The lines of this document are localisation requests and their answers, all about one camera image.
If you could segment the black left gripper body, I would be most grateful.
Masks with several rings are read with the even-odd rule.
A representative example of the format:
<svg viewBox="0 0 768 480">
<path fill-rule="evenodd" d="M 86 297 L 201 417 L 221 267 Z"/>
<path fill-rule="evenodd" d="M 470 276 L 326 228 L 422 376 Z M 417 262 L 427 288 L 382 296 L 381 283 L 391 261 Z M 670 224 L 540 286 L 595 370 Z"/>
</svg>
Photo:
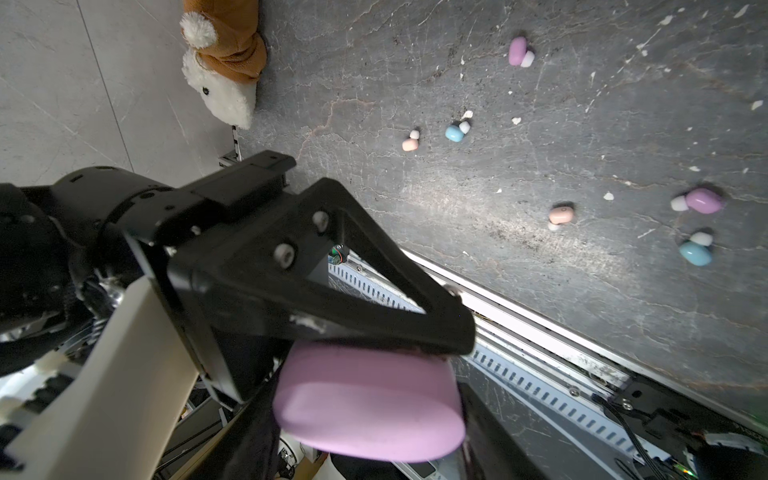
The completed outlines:
<svg viewBox="0 0 768 480">
<path fill-rule="evenodd" d="M 156 288 L 212 396 L 243 403 L 255 392 L 284 343 L 248 333 L 254 313 L 237 313 L 235 289 L 205 278 L 205 260 L 222 264 L 225 241 L 279 199 L 293 157 L 264 151 L 182 188 L 124 171 L 131 186 L 117 226 Z"/>
</svg>

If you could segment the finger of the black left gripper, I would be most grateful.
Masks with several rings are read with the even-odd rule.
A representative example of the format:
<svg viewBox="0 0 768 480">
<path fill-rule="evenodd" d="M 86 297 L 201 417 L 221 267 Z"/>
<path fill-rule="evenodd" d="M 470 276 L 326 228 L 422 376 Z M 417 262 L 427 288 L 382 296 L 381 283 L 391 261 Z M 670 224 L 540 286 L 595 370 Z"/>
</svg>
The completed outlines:
<svg viewBox="0 0 768 480">
<path fill-rule="evenodd" d="M 246 332 L 433 355 L 464 355 L 475 321 L 461 300 L 410 260 L 339 182 L 324 178 L 283 194 L 228 237 L 222 264 L 203 261 L 205 278 L 234 287 L 237 313 L 254 313 Z M 412 312 L 338 291 L 321 279 L 327 255 L 345 245 L 407 298 Z"/>
</svg>

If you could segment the pink earbud charging case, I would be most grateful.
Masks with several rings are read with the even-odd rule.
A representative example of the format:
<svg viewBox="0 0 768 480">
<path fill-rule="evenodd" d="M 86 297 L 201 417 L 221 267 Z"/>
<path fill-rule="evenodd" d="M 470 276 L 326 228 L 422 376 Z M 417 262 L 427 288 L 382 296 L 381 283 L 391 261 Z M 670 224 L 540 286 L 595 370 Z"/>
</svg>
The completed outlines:
<svg viewBox="0 0 768 480">
<path fill-rule="evenodd" d="M 379 461 L 439 459 L 466 435 L 449 362 L 384 350 L 295 344 L 279 374 L 273 412 L 307 446 Z"/>
</svg>

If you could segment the pink earbud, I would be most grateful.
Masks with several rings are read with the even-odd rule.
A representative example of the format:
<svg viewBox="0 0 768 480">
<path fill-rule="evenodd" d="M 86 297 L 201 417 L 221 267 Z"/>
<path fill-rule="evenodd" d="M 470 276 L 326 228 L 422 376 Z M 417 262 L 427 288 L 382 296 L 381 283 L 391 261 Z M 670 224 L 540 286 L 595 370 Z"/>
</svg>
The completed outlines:
<svg viewBox="0 0 768 480">
<path fill-rule="evenodd" d="M 529 68 L 535 58 L 535 52 L 529 47 L 526 37 L 518 36 L 511 41 L 508 51 L 508 62 L 511 66 Z"/>
<path fill-rule="evenodd" d="M 714 214 L 724 208 L 724 199 L 713 190 L 700 187 L 674 197 L 670 201 L 670 207 L 676 212 L 693 210 L 702 214 Z"/>
</svg>

